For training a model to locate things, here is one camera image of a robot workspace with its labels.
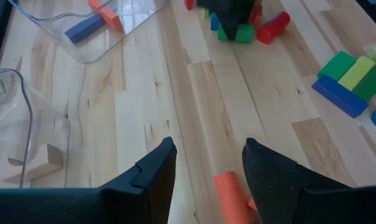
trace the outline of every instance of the transparent plastic container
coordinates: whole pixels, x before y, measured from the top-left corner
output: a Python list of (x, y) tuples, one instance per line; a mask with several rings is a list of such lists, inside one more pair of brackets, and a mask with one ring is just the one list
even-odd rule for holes
[(74, 44), (65, 34), (96, 15), (87, 0), (8, 0), (31, 21), (50, 34), (57, 45), (80, 63), (97, 61), (135, 28), (162, 9), (165, 0), (100, 0), (119, 17), (123, 31), (104, 25)]
[(65, 187), (69, 148), (69, 120), (19, 72), (0, 69), (0, 188)]

